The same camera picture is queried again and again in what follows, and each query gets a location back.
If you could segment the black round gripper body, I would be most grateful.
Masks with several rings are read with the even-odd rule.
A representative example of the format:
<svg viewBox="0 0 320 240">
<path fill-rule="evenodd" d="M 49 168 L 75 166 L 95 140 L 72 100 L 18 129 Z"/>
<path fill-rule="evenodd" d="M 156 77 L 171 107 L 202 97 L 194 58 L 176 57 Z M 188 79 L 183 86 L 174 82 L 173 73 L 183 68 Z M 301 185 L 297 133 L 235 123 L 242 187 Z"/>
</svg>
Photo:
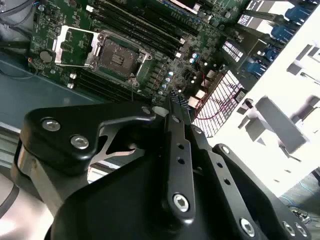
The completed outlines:
<svg viewBox="0 0 320 240">
<path fill-rule="evenodd" d="M 57 212 L 53 240 L 238 240 L 240 231 L 202 174 L 191 172 L 195 219 L 179 223 L 162 205 L 165 165 L 140 157 L 73 193 Z"/>
</svg>

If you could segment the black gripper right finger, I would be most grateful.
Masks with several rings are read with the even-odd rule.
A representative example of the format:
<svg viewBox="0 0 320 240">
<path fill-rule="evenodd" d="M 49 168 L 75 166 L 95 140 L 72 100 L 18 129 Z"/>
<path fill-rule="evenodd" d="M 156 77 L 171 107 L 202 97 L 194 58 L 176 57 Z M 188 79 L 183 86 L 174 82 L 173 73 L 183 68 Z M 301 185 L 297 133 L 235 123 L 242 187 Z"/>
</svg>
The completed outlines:
<svg viewBox="0 0 320 240">
<path fill-rule="evenodd" d="M 174 114 L 184 124 L 192 159 L 205 177 L 201 184 L 218 240 L 310 240 L 307 227 L 224 144 L 211 147 L 179 103 Z"/>
</svg>

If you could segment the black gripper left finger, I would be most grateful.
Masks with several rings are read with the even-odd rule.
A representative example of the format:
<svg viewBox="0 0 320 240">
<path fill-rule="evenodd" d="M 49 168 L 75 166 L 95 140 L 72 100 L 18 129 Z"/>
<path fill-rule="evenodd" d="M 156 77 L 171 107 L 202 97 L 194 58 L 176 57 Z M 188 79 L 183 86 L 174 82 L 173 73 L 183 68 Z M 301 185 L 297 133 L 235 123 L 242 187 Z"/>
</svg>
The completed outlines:
<svg viewBox="0 0 320 240">
<path fill-rule="evenodd" d="M 169 97 L 161 116 L 141 102 L 39 108 L 24 118 L 15 155 L 18 170 L 56 214 L 76 191 L 89 185 L 97 162 L 132 154 L 129 145 L 155 155 L 163 149 L 162 207 L 180 224 L 196 214 L 191 146 Z"/>
</svg>

